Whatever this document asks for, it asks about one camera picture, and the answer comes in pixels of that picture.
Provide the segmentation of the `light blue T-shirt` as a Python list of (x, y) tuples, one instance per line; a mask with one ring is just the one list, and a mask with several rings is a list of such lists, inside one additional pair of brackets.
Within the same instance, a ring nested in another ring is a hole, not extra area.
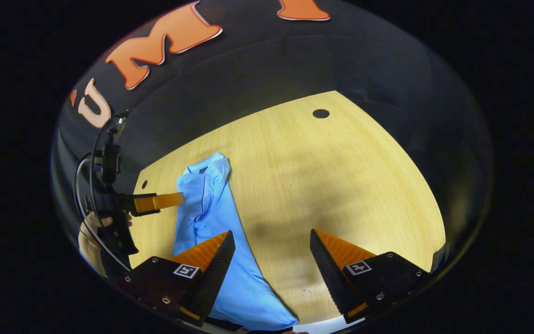
[(177, 179), (184, 203), (178, 207), (173, 253), (178, 255), (225, 231), (235, 253), (210, 316), (250, 330), (276, 331), (298, 323), (261, 274), (248, 244), (229, 186), (231, 165), (216, 152), (188, 166)]

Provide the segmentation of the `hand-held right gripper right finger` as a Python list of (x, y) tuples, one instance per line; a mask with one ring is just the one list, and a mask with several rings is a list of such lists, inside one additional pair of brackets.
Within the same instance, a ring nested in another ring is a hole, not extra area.
[(310, 251), (347, 324), (395, 309), (432, 281), (428, 271), (396, 252), (375, 255), (321, 230), (310, 231)]

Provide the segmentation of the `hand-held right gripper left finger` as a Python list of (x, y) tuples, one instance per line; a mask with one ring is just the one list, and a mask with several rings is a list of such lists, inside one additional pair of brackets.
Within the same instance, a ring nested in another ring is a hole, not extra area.
[(115, 287), (155, 315), (201, 327), (235, 253), (231, 230), (170, 259), (151, 257), (114, 279)]

